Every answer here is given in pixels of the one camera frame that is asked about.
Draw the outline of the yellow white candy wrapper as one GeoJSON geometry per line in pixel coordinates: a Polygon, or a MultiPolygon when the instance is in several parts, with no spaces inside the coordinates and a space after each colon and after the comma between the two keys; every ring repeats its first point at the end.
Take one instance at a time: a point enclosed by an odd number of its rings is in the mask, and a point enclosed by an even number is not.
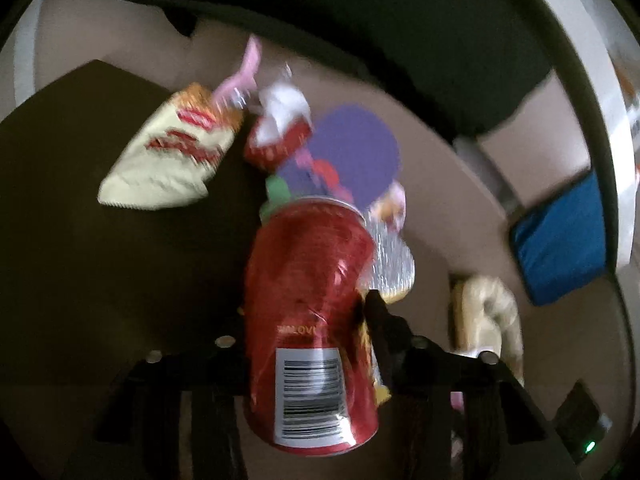
{"type": "Polygon", "coordinates": [[[390,389],[383,382],[383,378],[378,367],[378,360],[373,349],[371,336],[369,333],[369,327],[367,322],[363,321],[360,325],[359,335],[364,352],[366,352],[366,362],[371,384],[374,390],[374,397],[376,406],[379,408],[392,398],[390,389]]]}

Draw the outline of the red soda can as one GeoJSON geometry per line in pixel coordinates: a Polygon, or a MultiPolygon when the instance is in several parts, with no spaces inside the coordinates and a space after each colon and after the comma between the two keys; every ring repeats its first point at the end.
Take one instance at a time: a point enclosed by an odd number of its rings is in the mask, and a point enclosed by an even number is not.
{"type": "Polygon", "coordinates": [[[247,421],[301,456],[346,453],[378,431],[358,289],[374,252],[355,208],[301,198],[258,230],[245,275],[247,421]]]}

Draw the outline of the round silver gold coaster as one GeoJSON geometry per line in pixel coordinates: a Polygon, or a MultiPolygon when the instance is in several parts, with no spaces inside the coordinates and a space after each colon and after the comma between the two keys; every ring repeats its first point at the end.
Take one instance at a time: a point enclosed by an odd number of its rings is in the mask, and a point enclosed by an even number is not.
{"type": "Polygon", "coordinates": [[[376,290],[386,304],[394,304],[408,295],[416,279],[416,264],[412,252],[400,235],[382,221],[364,222],[374,241],[372,261],[358,282],[365,295],[376,290]]]}

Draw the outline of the red gold paper cup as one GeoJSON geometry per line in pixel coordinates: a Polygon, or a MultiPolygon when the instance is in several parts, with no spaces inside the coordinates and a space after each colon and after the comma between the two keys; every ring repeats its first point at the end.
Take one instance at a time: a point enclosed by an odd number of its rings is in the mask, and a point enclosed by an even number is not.
{"type": "Polygon", "coordinates": [[[262,170],[276,172],[311,137],[311,109],[302,90],[287,81],[275,82],[258,96],[262,114],[250,130],[244,157],[262,170]]]}

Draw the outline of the pink plastic spoon package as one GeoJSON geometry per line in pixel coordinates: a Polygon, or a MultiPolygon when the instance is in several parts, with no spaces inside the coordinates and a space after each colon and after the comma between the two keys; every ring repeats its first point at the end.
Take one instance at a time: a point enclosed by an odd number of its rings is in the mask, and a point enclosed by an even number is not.
{"type": "Polygon", "coordinates": [[[255,77],[262,62],[262,43],[255,35],[248,38],[238,70],[225,79],[212,93],[210,102],[218,107],[239,104],[257,88],[255,77]]]}

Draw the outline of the yellow snack wrapper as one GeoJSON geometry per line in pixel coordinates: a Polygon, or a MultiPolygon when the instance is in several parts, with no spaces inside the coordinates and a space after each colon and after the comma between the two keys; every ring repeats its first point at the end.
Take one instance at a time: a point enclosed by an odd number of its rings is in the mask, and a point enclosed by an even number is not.
{"type": "Polygon", "coordinates": [[[406,192],[397,181],[393,181],[385,194],[370,208],[370,216],[385,223],[394,232],[400,232],[404,227],[406,213],[406,192]]]}

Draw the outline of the blue towel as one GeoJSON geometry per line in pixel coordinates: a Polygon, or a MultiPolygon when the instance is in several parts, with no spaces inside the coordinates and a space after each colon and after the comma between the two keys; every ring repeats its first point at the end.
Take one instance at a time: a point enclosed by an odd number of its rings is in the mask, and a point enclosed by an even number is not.
{"type": "Polygon", "coordinates": [[[597,175],[590,171],[526,211],[509,244],[529,301],[548,306],[606,269],[606,233],[597,175]]]}

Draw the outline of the black cloth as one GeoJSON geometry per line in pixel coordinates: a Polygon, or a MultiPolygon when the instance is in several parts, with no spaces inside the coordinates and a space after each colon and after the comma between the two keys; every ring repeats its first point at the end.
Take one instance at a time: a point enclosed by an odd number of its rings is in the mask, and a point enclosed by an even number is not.
{"type": "Polygon", "coordinates": [[[186,35],[197,18],[256,32],[341,73],[376,84],[447,142],[507,120],[551,66],[502,0],[126,0],[154,4],[186,35]]]}

